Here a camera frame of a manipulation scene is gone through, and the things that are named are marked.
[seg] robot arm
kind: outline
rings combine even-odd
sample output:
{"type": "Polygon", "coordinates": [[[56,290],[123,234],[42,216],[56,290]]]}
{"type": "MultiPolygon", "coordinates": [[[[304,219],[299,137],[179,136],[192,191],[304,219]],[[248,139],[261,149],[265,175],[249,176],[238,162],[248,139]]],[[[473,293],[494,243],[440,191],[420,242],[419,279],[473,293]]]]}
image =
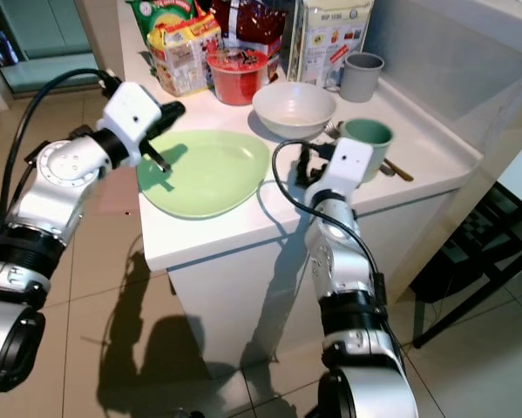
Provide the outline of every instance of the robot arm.
{"type": "Polygon", "coordinates": [[[0,392],[18,386],[32,370],[45,326],[37,310],[96,183],[119,166],[135,166],[145,153],[160,170],[169,169],[148,140],[185,107],[160,106],[135,83],[116,87],[97,131],[51,143],[38,154],[34,184],[0,228],[0,392]]]}
{"type": "MultiPolygon", "coordinates": [[[[372,149],[340,139],[322,178],[305,193],[308,207],[359,236],[351,197],[372,149]]],[[[319,405],[311,416],[417,418],[399,347],[387,323],[382,275],[344,230],[314,217],[306,235],[325,339],[319,405]]]]}

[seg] green plate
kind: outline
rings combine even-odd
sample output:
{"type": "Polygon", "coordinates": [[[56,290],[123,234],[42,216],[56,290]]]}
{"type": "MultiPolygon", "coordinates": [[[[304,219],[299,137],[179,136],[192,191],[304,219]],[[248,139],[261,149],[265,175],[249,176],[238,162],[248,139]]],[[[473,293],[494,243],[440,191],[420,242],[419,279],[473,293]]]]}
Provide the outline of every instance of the green plate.
{"type": "Polygon", "coordinates": [[[267,175],[269,151],[258,138],[229,131],[168,132],[152,146],[172,165],[163,173],[146,157],[140,190],[164,212],[206,218],[243,203],[267,175]]]}

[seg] black cable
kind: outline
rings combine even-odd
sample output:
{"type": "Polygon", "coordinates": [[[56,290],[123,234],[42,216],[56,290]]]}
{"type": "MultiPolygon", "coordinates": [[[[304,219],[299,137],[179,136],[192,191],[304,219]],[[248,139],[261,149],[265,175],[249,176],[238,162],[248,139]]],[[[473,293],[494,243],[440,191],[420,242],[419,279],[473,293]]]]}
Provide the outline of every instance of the black cable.
{"type": "Polygon", "coordinates": [[[10,209],[15,205],[15,203],[17,203],[18,199],[20,198],[20,195],[24,189],[24,185],[26,185],[28,178],[31,176],[32,170],[36,168],[34,166],[35,164],[36,162],[30,162],[24,169],[23,176],[20,178],[20,180],[18,180],[17,188],[13,193],[13,197],[10,199],[9,209],[7,209],[7,212],[10,211],[10,209]]]}
{"type": "Polygon", "coordinates": [[[13,173],[13,166],[15,165],[18,149],[20,147],[21,141],[23,140],[24,132],[26,131],[26,127],[32,117],[32,114],[34,113],[44,96],[48,94],[51,91],[51,89],[55,88],[58,84],[64,82],[66,79],[79,76],[81,74],[94,74],[105,81],[111,78],[111,76],[109,76],[105,71],[95,70],[93,68],[81,68],[77,70],[67,71],[64,74],[61,74],[53,78],[48,84],[46,84],[42,88],[42,90],[38,92],[38,94],[28,104],[28,107],[26,108],[26,111],[24,112],[24,115],[18,124],[17,133],[13,138],[13,143],[10,146],[9,157],[7,158],[7,163],[5,165],[5,170],[3,173],[3,183],[1,186],[0,195],[0,228],[5,221],[5,216],[7,214],[7,208],[9,205],[10,178],[13,173]]]}
{"type": "Polygon", "coordinates": [[[278,188],[280,189],[281,193],[295,207],[297,207],[297,208],[301,209],[302,211],[309,213],[313,216],[326,220],[327,222],[340,228],[346,234],[348,234],[351,238],[353,238],[356,241],[356,243],[361,247],[363,253],[365,254],[365,257],[367,257],[372,274],[374,276],[376,276],[378,274],[378,268],[376,266],[375,258],[373,257],[373,254],[371,253],[370,249],[367,247],[367,244],[365,244],[363,239],[359,235],[357,235],[354,232],[354,230],[352,230],[346,224],[340,222],[338,219],[334,219],[325,213],[319,212],[315,209],[305,206],[303,203],[298,202],[297,200],[294,199],[294,197],[291,194],[289,194],[289,192],[284,187],[283,183],[281,182],[280,176],[278,175],[278,169],[276,168],[276,160],[278,158],[278,153],[281,151],[281,149],[286,146],[289,146],[289,145],[305,145],[308,148],[310,148],[314,151],[317,151],[317,152],[318,152],[318,147],[319,147],[319,145],[311,144],[310,142],[303,141],[301,139],[290,139],[287,141],[280,142],[280,144],[278,144],[278,146],[276,146],[275,151],[272,154],[272,172],[275,176],[275,182],[278,185],[278,188]]]}

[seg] plastic packaging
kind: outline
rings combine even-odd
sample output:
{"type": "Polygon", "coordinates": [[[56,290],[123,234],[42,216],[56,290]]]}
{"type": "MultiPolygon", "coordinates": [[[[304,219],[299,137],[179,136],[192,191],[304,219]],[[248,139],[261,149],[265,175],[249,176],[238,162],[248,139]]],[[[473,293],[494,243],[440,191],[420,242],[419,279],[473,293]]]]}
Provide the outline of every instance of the plastic packaging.
{"type": "Polygon", "coordinates": [[[194,0],[126,0],[137,19],[140,34],[146,36],[157,25],[173,26],[197,17],[194,0]]]}
{"type": "Polygon", "coordinates": [[[297,0],[288,80],[337,90],[344,60],[361,51],[373,0],[297,0]]]}
{"type": "Polygon", "coordinates": [[[280,60],[288,12],[271,9],[257,0],[213,0],[212,12],[222,29],[224,46],[263,52],[272,78],[280,60]]]}
{"type": "Polygon", "coordinates": [[[158,25],[147,37],[156,78],[168,93],[182,96],[212,85],[207,55],[222,44],[220,26],[212,13],[176,26],[158,25]]]}
{"type": "Polygon", "coordinates": [[[227,105],[250,105],[268,83],[268,57],[259,51],[221,50],[208,56],[216,97],[227,105]]]}

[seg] red lid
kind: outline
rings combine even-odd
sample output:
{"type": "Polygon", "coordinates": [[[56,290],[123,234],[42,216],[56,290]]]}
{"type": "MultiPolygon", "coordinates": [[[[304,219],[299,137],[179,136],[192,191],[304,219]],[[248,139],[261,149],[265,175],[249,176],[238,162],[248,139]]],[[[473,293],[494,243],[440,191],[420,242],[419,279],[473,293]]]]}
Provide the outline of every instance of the red lid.
{"type": "Polygon", "coordinates": [[[217,50],[207,58],[215,70],[226,72],[252,72],[268,65],[268,57],[260,51],[217,50]]]}

